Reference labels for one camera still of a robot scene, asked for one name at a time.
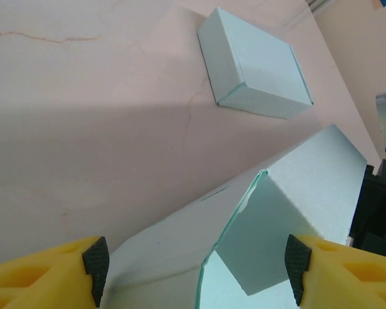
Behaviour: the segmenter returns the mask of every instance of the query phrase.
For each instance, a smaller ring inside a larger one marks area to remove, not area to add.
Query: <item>blue object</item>
[[[216,8],[198,31],[220,106],[291,118],[312,99],[291,46]]]
[[[386,0],[380,0],[381,5],[386,6]]]

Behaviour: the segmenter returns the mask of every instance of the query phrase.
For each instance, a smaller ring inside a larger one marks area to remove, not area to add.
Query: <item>table surface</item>
[[[196,35],[216,6],[293,46],[314,108],[216,106]],[[95,234],[113,251],[333,123],[379,164],[303,0],[0,1],[0,261]]]

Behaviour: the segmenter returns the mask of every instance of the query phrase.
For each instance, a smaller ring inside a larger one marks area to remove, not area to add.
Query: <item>black rubber pad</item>
[[[106,283],[107,271],[109,270],[109,250],[105,237],[99,238],[85,253],[83,253],[83,263],[87,274],[93,278],[91,294],[95,300],[96,307],[100,306],[103,296],[103,289]]]
[[[288,271],[290,285],[293,289],[297,306],[300,306],[303,298],[303,273],[309,270],[311,249],[295,236],[289,235],[284,254],[284,264]]]

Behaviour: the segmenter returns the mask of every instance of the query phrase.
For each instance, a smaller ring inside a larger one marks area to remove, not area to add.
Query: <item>cardboard box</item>
[[[313,105],[289,44],[220,8],[198,36],[220,106],[287,119]]]
[[[128,239],[102,308],[296,308],[289,234],[344,244],[366,161],[328,127]]]

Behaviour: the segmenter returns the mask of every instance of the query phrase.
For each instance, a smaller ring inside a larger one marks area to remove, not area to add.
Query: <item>closed box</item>
[[[198,36],[220,106],[287,119],[313,105],[289,44],[220,8]]]

